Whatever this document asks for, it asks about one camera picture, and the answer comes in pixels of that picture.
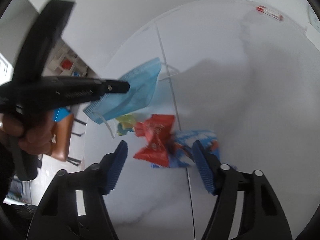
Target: candy wrapper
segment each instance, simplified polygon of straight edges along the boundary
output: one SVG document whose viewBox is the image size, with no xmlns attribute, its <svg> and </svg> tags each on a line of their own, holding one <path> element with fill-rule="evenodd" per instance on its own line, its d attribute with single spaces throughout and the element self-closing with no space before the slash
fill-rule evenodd
<svg viewBox="0 0 320 240">
<path fill-rule="evenodd" d="M 132 114 L 118 116 L 116 120 L 119 122 L 117 133 L 120 136 L 126 135 L 128 132 L 133 132 L 133 126 L 137 122 Z"/>
<path fill-rule="evenodd" d="M 147 145 L 140 149 L 133 158 L 169 167 L 167 144 L 171 138 L 170 131 L 173 123 L 173 115 L 163 114 L 153 114 L 144 123 L 136 123 L 134 131 L 138 137 L 146 138 Z"/>
<path fill-rule="evenodd" d="M 220 160 L 219 144 L 213 130 L 176 131 L 174 148 L 177 155 L 185 154 L 192 159 L 192 145 L 199 140 L 207 152 L 216 155 Z"/>
</svg>

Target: chair leg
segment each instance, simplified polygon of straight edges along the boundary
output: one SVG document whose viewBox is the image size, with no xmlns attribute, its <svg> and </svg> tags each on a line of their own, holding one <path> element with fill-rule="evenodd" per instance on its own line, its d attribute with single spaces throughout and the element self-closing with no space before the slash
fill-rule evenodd
<svg viewBox="0 0 320 240">
<path fill-rule="evenodd" d="M 76 136 L 78 136 L 78 137 L 81 137 L 81 136 L 84 135 L 85 133 L 75 133 L 75 132 L 71 132 L 71 134 L 74 134 L 74 135 L 76 135 Z"/>
<path fill-rule="evenodd" d="M 80 123 L 80 124 L 83 124 L 83 125 L 87 125 L 86 122 L 83 122 L 83 121 L 81 121 L 81 120 L 79 120 L 79 119 L 77 119 L 77 118 L 75 118 L 74 121 L 76 121 L 76 122 L 78 122 L 78 123 Z"/>
<path fill-rule="evenodd" d="M 74 158 L 71 158 L 71 157 L 68 157 L 67 158 L 67 162 L 73 164 L 74 166 L 79 166 L 81 164 L 81 160 L 77 160 L 77 159 L 74 159 Z"/>
<path fill-rule="evenodd" d="M 82 162 L 81 160 L 78 160 L 78 159 L 75 159 L 75 158 L 71 158 L 71 157 L 68 157 L 68 159 L 73 161 L 73 162 L 76 162 L 76 163 L 81 163 Z"/>
</svg>

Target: red snack wrapper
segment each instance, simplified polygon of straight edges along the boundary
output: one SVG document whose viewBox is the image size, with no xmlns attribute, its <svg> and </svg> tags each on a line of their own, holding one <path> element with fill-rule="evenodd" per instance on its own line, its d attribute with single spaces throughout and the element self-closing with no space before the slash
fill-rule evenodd
<svg viewBox="0 0 320 240">
<path fill-rule="evenodd" d="M 168 167 L 169 159 L 166 144 L 171 138 L 170 131 L 173 122 L 173 115 L 163 114 L 153 114 L 150 119 L 146 120 L 142 127 L 148 144 L 140 149 L 133 158 Z M 137 136 L 143 136 L 141 123 L 136 124 L 134 128 Z"/>
<path fill-rule="evenodd" d="M 143 122 L 137 122 L 133 128 L 137 137 L 144 136 Z"/>
</svg>

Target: human hand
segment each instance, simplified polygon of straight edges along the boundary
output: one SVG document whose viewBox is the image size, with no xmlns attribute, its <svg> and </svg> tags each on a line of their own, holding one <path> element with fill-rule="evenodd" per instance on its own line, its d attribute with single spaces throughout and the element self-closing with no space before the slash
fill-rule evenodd
<svg viewBox="0 0 320 240">
<path fill-rule="evenodd" d="M 46 112 L 37 120 L 37 124 L 29 129 L 23 138 L 19 139 L 19 147 L 29 154 L 39 155 L 49 153 L 51 150 L 51 129 L 53 111 Z M 11 115 L 0 114 L 0 142 L 9 145 L 9 135 L 20 137 L 24 133 L 22 123 Z"/>
</svg>

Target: surgical mask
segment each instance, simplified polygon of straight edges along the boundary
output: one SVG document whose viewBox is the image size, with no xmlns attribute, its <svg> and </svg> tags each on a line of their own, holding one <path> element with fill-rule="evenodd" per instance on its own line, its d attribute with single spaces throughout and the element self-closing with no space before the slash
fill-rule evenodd
<svg viewBox="0 0 320 240">
<path fill-rule="evenodd" d="M 87 106 L 85 114 L 101 124 L 148 106 L 156 89 L 161 64 L 160 59 L 155 58 L 129 71 L 119 79 L 130 84 L 130 90 L 126 94 L 105 94 L 99 101 Z"/>
</svg>

